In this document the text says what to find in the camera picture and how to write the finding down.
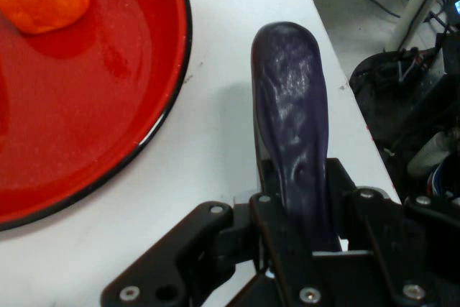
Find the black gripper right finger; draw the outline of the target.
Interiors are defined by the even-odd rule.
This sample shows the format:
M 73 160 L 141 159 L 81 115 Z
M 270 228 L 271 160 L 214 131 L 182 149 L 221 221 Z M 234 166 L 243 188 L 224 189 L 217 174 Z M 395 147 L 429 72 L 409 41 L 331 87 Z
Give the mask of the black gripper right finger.
M 333 220 L 349 249 L 330 266 L 337 306 L 458 306 L 459 207 L 426 196 L 395 203 L 326 163 Z

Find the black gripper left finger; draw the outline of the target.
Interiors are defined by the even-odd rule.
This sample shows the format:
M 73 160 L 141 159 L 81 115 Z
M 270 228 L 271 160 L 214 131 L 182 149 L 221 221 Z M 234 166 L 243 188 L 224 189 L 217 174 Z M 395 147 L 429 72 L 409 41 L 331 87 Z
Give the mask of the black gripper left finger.
M 308 243 L 275 196 L 275 169 L 247 203 L 198 205 L 101 294 L 102 306 L 202 306 L 242 262 L 256 273 L 232 306 L 324 306 L 326 286 Z

